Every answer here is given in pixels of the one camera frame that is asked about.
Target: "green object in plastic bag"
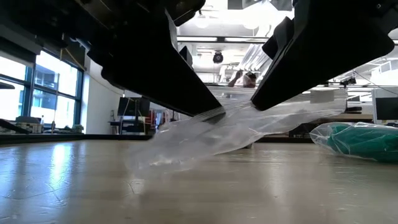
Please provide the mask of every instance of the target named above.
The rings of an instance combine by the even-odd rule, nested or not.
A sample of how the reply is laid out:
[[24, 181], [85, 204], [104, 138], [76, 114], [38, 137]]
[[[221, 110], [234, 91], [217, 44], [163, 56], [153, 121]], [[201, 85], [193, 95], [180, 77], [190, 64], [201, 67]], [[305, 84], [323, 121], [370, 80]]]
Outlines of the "green object in plastic bag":
[[327, 123], [310, 133], [311, 139], [338, 154], [398, 162], [398, 128], [368, 123]]

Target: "security camera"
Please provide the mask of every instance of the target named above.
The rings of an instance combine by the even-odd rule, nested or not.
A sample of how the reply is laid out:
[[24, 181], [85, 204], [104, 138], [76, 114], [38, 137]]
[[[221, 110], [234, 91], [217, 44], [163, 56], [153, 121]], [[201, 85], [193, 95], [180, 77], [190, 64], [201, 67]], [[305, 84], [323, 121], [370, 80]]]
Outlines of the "security camera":
[[223, 62], [223, 60], [224, 60], [223, 54], [220, 51], [217, 51], [214, 54], [213, 62], [214, 63], [221, 63], [221, 62]]

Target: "ceiling light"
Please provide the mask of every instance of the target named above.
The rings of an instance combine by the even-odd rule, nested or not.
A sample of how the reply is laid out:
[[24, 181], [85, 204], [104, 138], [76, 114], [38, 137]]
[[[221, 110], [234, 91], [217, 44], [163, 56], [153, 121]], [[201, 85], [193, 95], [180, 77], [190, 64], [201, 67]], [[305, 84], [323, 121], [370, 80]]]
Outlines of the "ceiling light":
[[209, 17], [205, 15], [198, 15], [198, 17], [195, 18], [195, 25], [199, 28], [206, 28], [209, 26]]
[[257, 10], [245, 11], [242, 18], [242, 25], [247, 29], [256, 29], [260, 26], [260, 14]]
[[217, 37], [177, 37], [179, 42], [216, 42]]
[[226, 42], [242, 42], [250, 44], [263, 44], [267, 42], [267, 37], [226, 37]]

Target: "green fabric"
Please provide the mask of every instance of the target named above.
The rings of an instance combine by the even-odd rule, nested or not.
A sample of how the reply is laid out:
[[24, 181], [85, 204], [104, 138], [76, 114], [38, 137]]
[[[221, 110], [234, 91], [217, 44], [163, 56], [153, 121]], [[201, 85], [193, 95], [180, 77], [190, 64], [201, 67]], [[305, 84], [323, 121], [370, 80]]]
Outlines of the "green fabric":
[[336, 152], [398, 162], [398, 129], [331, 123], [327, 144]]

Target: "plastic film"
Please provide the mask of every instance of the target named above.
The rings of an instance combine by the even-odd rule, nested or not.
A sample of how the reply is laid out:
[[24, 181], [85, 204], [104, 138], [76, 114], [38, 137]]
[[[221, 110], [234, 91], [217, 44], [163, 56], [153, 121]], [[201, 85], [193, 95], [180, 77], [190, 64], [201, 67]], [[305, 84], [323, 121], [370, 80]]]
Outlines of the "plastic film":
[[[235, 93], [225, 90], [220, 97], [228, 94]], [[344, 90], [330, 90], [325, 99], [317, 95], [299, 95], [266, 111], [258, 111], [245, 97], [224, 99], [222, 108], [162, 126], [142, 149], [131, 151], [126, 165], [136, 174], [189, 169], [197, 160], [344, 111]]]

